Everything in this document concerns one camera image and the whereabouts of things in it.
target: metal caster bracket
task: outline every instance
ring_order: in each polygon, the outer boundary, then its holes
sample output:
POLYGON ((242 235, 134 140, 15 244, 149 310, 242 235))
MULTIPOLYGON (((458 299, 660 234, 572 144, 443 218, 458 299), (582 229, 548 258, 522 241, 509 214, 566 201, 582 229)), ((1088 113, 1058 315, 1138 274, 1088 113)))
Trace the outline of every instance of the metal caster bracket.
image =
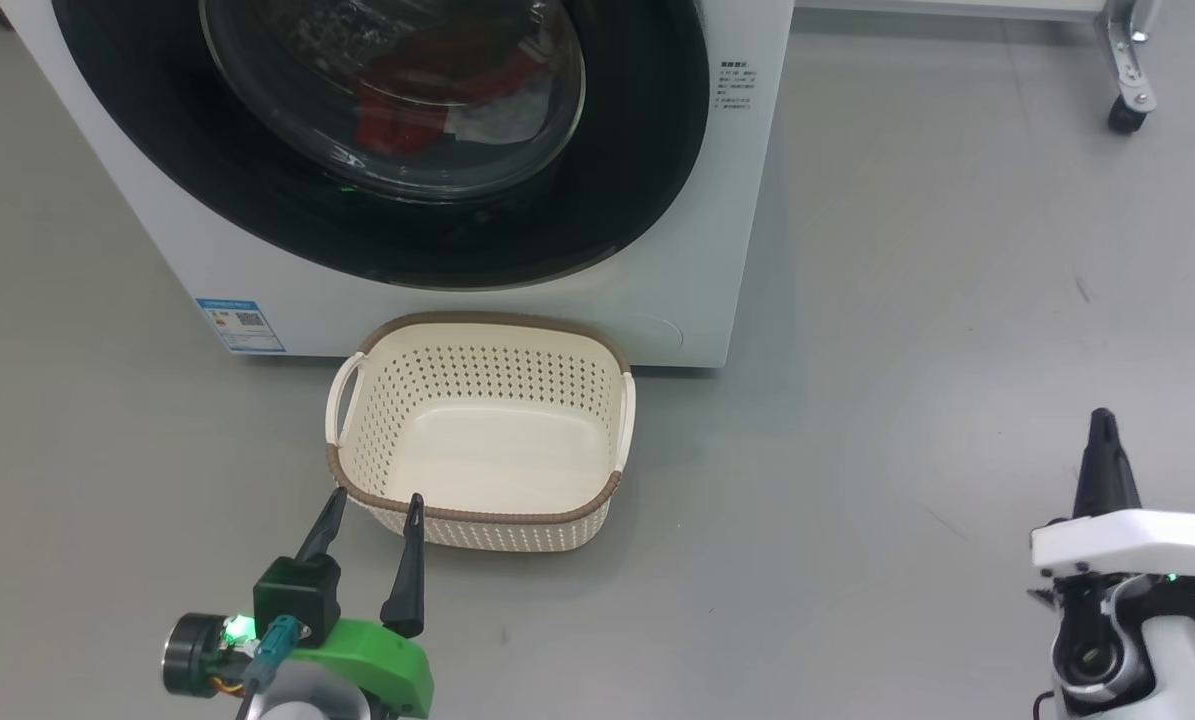
POLYGON ((1156 110, 1153 86, 1140 67, 1135 44, 1150 37, 1160 5, 1162 0, 1108 0, 1104 12, 1095 20, 1104 55, 1117 74, 1122 104, 1132 113, 1146 115, 1156 110))

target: gray floor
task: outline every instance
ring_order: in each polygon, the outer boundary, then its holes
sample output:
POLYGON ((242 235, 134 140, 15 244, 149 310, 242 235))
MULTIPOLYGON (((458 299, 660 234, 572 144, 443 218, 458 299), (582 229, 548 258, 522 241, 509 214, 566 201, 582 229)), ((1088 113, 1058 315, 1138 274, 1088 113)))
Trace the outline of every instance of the gray floor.
MULTIPOLYGON (((798 14, 731 363, 648 377, 609 524, 434 548, 434 716, 1025 716, 1027 534, 1119 412, 1195 511, 1195 1, 1104 133, 1080 27, 798 14)), ((226 355, 0 31, 0 719, 231 716, 157 670, 327 492, 333 364, 226 355)), ((400 543, 351 511, 347 615, 400 543)))

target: basket bottom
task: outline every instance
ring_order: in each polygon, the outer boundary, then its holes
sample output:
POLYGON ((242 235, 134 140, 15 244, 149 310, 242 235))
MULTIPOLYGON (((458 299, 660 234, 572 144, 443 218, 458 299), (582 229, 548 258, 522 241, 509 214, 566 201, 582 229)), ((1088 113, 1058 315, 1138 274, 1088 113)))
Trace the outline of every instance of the basket bottom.
POLYGON ((429 507, 551 513, 582 507, 611 474, 609 430, 569 407, 451 398, 415 411, 397 438, 387 496, 429 507))

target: beige plastic basket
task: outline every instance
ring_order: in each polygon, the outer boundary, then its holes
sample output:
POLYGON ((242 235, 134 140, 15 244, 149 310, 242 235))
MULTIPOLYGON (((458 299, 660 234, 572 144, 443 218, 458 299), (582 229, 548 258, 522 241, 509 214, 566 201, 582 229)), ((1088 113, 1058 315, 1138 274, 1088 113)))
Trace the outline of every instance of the beige plastic basket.
POLYGON ((336 374, 329 462, 392 533, 418 492, 428 542, 574 550, 606 521, 635 407, 629 364, 588 331, 523 315, 411 315, 336 374))

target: green plastic part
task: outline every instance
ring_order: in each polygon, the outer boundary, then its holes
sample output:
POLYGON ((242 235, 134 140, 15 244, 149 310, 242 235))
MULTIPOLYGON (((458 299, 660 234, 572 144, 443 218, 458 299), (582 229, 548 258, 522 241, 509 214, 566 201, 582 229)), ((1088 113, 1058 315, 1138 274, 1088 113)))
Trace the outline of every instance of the green plastic part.
POLYGON ((382 624, 341 619, 321 647, 295 648, 292 659, 318 661, 374 693, 396 715, 428 716, 433 707, 428 654, 382 624))

